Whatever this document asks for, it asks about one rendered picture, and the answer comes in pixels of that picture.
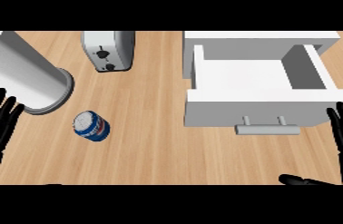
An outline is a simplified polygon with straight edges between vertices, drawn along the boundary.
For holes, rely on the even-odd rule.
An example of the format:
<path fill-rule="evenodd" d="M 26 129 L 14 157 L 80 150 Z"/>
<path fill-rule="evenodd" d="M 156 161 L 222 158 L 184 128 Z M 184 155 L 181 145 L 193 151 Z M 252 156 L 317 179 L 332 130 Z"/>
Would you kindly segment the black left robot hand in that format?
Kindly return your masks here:
<path fill-rule="evenodd" d="M 4 160 L 4 150 L 15 130 L 20 116 L 24 111 L 24 105 L 15 104 L 17 97 L 9 96 L 7 99 L 8 90 L 0 88 L 0 162 Z"/>

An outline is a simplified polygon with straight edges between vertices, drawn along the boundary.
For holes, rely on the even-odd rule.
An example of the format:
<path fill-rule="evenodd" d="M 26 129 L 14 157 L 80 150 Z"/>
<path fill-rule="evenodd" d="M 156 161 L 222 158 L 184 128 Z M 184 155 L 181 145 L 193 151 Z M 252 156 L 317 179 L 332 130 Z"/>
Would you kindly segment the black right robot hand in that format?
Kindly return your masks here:
<path fill-rule="evenodd" d="M 343 102 L 336 103 L 336 108 L 329 108 L 327 115 L 332 122 L 332 130 L 333 136 L 336 140 L 336 147 L 338 147 L 338 159 L 339 159 L 339 167 L 341 167 L 341 180 L 343 184 Z M 292 174 L 282 174 L 279 176 L 279 181 L 284 185 L 321 185 L 330 186 L 329 182 L 314 180 L 314 179 L 304 179 L 299 176 Z"/>

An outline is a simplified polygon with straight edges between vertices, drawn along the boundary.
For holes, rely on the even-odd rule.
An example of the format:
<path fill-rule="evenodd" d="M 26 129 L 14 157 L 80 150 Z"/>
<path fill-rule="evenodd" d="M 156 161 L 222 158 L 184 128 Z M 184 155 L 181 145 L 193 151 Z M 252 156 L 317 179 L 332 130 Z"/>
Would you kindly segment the blue soda can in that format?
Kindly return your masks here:
<path fill-rule="evenodd" d="M 110 135 L 109 121 L 94 112 L 82 112 L 75 121 L 76 134 L 91 141 L 103 141 Z"/>

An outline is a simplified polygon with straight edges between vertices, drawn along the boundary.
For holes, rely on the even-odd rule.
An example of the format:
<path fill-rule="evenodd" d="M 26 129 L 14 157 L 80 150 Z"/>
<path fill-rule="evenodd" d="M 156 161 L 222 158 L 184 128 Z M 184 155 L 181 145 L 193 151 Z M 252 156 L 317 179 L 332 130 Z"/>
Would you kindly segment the white open drawer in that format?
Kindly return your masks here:
<path fill-rule="evenodd" d="M 193 50 L 193 88 L 187 92 L 185 124 L 227 127 L 249 118 L 256 125 L 316 126 L 329 121 L 326 109 L 343 102 L 311 44 L 298 45 L 280 60 L 209 60 Z"/>

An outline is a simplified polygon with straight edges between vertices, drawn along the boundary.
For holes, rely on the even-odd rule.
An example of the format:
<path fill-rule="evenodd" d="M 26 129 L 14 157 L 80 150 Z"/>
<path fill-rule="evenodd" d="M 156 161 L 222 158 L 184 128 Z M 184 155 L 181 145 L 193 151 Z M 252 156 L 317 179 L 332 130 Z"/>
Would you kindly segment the white drawer cabinet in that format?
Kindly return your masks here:
<path fill-rule="evenodd" d="M 323 54 L 339 39 L 336 31 L 184 31 L 182 77 L 191 78 L 197 45 L 208 60 L 280 60 L 295 45 L 313 44 Z"/>

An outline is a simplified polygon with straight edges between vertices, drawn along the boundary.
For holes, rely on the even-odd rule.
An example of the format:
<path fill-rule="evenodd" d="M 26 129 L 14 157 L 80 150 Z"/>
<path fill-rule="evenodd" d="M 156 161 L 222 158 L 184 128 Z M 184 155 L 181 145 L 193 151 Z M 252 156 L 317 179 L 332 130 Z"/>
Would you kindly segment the large grey cylindrical pot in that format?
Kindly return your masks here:
<path fill-rule="evenodd" d="M 0 87 L 24 104 L 26 112 L 45 115 L 57 111 L 75 86 L 72 73 L 51 63 L 14 31 L 0 31 Z"/>

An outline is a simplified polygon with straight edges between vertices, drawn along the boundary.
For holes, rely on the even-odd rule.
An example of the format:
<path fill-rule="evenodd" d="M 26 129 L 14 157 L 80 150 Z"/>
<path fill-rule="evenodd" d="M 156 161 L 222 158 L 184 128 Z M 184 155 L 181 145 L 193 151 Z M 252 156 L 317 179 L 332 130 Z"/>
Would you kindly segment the silver toaster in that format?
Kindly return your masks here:
<path fill-rule="evenodd" d="M 126 72 L 135 60 L 135 31 L 83 31 L 83 51 L 100 73 Z"/>

